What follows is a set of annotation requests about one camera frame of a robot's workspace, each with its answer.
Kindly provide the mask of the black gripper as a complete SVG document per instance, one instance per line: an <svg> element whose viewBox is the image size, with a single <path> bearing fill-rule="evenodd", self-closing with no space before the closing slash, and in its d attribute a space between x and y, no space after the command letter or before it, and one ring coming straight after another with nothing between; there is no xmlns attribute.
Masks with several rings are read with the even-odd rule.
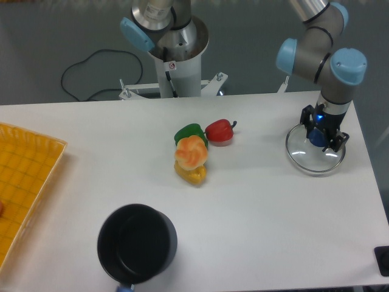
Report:
<svg viewBox="0 0 389 292"><path fill-rule="evenodd" d="M345 115L346 112L327 113L324 104L316 104L315 109L308 105L301 111L300 125L305 127L310 140L326 140L322 152L329 148L333 152L338 152L345 148L349 140L349 134L339 131Z"/></svg>

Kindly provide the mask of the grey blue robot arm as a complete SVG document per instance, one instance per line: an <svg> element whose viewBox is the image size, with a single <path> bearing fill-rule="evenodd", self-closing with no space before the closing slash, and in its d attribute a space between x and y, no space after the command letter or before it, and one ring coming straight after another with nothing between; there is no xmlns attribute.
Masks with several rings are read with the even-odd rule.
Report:
<svg viewBox="0 0 389 292"><path fill-rule="evenodd" d="M348 23L344 6L329 1L292 1L305 26L302 39L286 39L276 58L277 68L320 85L315 106L301 112L311 144L341 150L349 136L340 125L363 81L367 59L356 49L332 51ZM123 36L154 58L160 95L199 97L212 93L201 86L201 57L209 42L205 24L191 12L190 1L134 1L120 22Z"/></svg>

